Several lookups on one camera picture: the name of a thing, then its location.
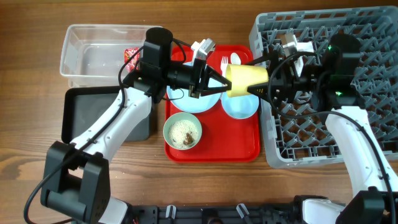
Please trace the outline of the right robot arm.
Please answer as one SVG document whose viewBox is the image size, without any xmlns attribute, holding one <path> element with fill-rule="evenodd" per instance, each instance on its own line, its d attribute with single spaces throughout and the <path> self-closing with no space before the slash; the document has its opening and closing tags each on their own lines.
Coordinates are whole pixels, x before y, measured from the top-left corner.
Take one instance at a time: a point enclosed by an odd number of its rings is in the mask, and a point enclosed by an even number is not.
<svg viewBox="0 0 398 224">
<path fill-rule="evenodd" d="M 396 223 L 397 174 L 392 170 L 371 129 L 363 99 L 352 87 L 360 59 L 360 41 L 353 35 L 330 38 L 322 64 L 297 70 L 294 63 L 307 50 L 298 50 L 295 37 L 285 36 L 285 57 L 271 52 L 256 59 L 269 62 L 266 81 L 250 85 L 248 92 L 266 100 L 276 110 L 296 92 L 312 93 L 318 116 L 338 145 L 348 170 L 353 199 L 340 205 L 325 197 L 297 196 L 290 219 L 302 223 Z"/>
</svg>

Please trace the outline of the yellow plastic cup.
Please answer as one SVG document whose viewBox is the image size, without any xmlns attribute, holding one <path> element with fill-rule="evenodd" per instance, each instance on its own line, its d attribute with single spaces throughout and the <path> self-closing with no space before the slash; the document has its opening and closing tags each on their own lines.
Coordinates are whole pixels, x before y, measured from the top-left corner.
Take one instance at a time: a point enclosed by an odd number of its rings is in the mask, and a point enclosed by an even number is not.
<svg viewBox="0 0 398 224">
<path fill-rule="evenodd" d="M 268 82 L 268 71 L 264 67 L 229 64 L 225 77 L 231 82 L 227 96 L 230 98 L 248 95 L 248 86 Z"/>
</svg>

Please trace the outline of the white plastic spoon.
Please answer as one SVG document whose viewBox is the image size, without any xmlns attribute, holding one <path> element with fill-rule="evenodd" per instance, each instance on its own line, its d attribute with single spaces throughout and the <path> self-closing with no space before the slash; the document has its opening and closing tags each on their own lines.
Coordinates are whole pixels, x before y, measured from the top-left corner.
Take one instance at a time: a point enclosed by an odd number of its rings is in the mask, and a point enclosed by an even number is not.
<svg viewBox="0 0 398 224">
<path fill-rule="evenodd" d="M 233 64 L 233 65 L 241 65 L 241 59 L 236 52 L 233 52 L 230 55 L 230 61 L 231 61 L 231 64 Z"/>
</svg>

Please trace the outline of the red snack wrapper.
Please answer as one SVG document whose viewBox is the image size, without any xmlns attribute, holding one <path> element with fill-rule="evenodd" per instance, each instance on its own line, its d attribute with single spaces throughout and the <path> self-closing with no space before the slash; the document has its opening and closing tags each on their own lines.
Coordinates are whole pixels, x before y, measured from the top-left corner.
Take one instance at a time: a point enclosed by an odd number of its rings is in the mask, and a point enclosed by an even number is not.
<svg viewBox="0 0 398 224">
<path fill-rule="evenodd" d="M 127 62 L 131 58 L 129 63 L 126 65 L 127 71 L 131 72 L 136 67 L 136 63 L 140 59 L 140 56 L 141 53 L 139 47 L 133 47 L 124 50 L 124 62 Z"/>
</svg>

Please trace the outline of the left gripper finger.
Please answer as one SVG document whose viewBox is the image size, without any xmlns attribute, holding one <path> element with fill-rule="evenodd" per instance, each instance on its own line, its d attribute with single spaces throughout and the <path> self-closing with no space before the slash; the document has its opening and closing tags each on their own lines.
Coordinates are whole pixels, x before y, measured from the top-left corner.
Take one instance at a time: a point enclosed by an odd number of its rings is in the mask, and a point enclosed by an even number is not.
<svg viewBox="0 0 398 224">
<path fill-rule="evenodd" d="M 226 86 L 218 86 L 218 87 L 206 87 L 204 88 L 201 92 L 201 96 L 208 96 L 208 95 L 214 95 L 217 93 L 222 93 L 226 92 L 228 90 L 231 90 L 231 85 L 226 85 Z"/>
<path fill-rule="evenodd" d="M 232 87 L 231 81 L 229 81 L 226 77 L 220 75 L 214 68 L 206 67 L 205 73 L 208 78 L 214 79 L 221 83 L 223 86 L 227 86 L 228 88 Z"/>
</svg>

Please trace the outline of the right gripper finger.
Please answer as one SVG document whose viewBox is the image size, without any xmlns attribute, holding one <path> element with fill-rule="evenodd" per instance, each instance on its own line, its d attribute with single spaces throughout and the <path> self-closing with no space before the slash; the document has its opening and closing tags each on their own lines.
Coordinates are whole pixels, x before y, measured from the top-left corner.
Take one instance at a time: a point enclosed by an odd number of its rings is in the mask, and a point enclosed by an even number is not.
<svg viewBox="0 0 398 224">
<path fill-rule="evenodd" d="M 249 61 L 247 63 L 247 65 L 256 65 L 256 64 L 265 62 L 267 60 L 269 60 L 269 56 L 268 55 L 263 55 L 262 57 L 256 58 L 256 59 L 254 59 L 252 61 Z"/>
<path fill-rule="evenodd" d="M 268 82 L 258 83 L 247 87 L 247 92 L 259 97 L 260 99 L 267 99 Z"/>
</svg>

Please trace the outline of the light blue bowl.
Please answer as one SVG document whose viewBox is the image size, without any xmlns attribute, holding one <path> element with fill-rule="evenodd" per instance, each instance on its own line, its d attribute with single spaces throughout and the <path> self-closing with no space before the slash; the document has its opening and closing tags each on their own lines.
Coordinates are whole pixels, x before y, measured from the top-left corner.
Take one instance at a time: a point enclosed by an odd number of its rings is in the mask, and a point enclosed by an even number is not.
<svg viewBox="0 0 398 224">
<path fill-rule="evenodd" d="M 223 93 L 221 105 L 228 116 L 234 119 L 247 119 L 257 111 L 259 98 L 254 95 L 230 98 L 226 93 Z"/>
</svg>

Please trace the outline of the white plastic fork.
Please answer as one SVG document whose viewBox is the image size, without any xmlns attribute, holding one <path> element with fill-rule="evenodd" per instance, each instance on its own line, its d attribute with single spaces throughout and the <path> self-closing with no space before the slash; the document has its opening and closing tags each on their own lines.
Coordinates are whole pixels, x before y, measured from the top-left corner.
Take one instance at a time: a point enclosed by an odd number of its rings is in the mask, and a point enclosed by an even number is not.
<svg viewBox="0 0 398 224">
<path fill-rule="evenodd" d="M 221 69 L 221 75 L 223 77 L 225 77 L 225 72 L 226 72 L 226 68 L 228 66 L 228 57 L 227 56 L 223 56 L 221 59 L 221 63 L 220 63 L 220 69 Z"/>
</svg>

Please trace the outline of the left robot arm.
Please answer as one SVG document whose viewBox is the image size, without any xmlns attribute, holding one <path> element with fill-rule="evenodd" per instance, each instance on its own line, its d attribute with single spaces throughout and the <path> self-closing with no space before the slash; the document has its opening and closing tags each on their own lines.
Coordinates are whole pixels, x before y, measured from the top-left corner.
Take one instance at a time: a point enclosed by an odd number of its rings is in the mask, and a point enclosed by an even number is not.
<svg viewBox="0 0 398 224">
<path fill-rule="evenodd" d="M 83 134 L 70 143 L 55 142 L 47 151 L 44 177 L 34 189 L 41 204 L 78 223 L 132 223 L 132 207 L 111 196 L 109 163 L 129 133 L 168 88 L 188 96 L 222 93 L 232 84 L 197 57 L 192 65 L 171 59 L 175 39 L 163 27 L 147 30 L 138 66 L 118 77 L 119 94 Z"/>
</svg>

